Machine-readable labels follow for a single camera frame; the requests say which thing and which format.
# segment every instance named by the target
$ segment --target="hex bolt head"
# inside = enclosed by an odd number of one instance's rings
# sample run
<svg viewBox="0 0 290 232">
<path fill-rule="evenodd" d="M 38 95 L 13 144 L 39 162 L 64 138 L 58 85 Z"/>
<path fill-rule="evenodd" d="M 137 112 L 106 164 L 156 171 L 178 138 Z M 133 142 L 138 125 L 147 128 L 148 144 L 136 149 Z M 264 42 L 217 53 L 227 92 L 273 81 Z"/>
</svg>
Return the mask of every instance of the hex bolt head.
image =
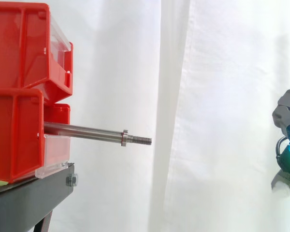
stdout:
<svg viewBox="0 0 290 232">
<path fill-rule="evenodd" d="M 77 183 L 78 183 L 78 174 L 76 173 L 69 174 L 69 176 L 66 179 L 67 186 L 76 187 Z"/>
</svg>

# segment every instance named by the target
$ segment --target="black metal frame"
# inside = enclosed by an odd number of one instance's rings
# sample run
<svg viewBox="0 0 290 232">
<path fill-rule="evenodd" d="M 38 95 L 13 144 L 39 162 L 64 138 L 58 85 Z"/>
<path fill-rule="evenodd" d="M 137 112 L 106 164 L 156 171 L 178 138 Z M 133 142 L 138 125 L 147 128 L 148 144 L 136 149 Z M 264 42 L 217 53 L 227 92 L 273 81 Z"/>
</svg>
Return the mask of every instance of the black metal frame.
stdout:
<svg viewBox="0 0 290 232">
<path fill-rule="evenodd" d="M 35 225 L 35 232 L 46 232 L 52 210 L 73 192 L 67 184 L 73 173 L 74 164 L 69 164 L 44 179 L 0 187 L 0 232 L 27 232 Z"/>
</svg>

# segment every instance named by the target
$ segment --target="red storage bin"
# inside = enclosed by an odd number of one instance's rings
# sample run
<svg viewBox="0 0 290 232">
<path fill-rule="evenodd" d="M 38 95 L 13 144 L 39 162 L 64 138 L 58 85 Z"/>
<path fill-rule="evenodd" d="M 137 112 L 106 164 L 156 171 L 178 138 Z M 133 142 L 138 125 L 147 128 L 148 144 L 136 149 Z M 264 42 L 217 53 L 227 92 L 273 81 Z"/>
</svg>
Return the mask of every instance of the red storage bin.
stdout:
<svg viewBox="0 0 290 232">
<path fill-rule="evenodd" d="M 0 2 L 0 88 L 36 88 L 53 104 L 72 95 L 72 59 L 48 5 Z"/>
<path fill-rule="evenodd" d="M 0 180 L 12 183 L 44 166 L 44 120 L 69 124 L 70 107 L 44 106 L 37 89 L 0 89 Z"/>
</svg>

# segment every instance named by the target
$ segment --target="clear plastic front panel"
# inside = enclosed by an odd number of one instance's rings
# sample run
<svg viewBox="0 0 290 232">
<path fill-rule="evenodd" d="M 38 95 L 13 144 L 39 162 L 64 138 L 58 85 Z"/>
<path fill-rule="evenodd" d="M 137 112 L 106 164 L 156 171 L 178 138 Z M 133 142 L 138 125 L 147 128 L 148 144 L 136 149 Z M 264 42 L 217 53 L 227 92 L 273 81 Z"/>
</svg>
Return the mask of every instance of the clear plastic front panel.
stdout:
<svg viewBox="0 0 290 232">
<path fill-rule="evenodd" d="M 41 179 L 68 168 L 70 158 L 70 137 L 48 134 L 44 137 L 44 166 L 35 170 L 35 176 Z"/>
<path fill-rule="evenodd" d="M 50 43 L 50 50 L 55 61 L 64 68 L 64 52 L 71 51 L 71 44 L 64 36 L 53 17 L 51 17 Z"/>
</svg>

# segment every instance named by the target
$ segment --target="bolt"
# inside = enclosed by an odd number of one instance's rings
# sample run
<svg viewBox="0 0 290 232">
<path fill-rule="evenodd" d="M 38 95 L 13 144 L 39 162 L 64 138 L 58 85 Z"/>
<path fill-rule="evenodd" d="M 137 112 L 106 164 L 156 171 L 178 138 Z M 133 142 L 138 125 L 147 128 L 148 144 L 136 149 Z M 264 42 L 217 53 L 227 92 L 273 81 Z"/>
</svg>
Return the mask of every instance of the bolt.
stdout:
<svg viewBox="0 0 290 232">
<path fill-rule="evenodd" d="M 54 122 L 44 122 L 44 132 L 46 134 L 71 136 L 77 138 L 94 139 L 112 143 L 119 143 L 126 146 L 127 143 L 151 145 L 152 139 L 128 135 L 128 130 L 123 132 L 100 130 L 95 128 L 72 126 Z"/>
<path fill-rule="evenodd" d="M 66 183 L 70 187 L 77 186 L 77 183 L 78 183 L 78 174 L 76 174 L 76 173 L 69 174 L 69 176 L 66 179 Z"/>
</svg>

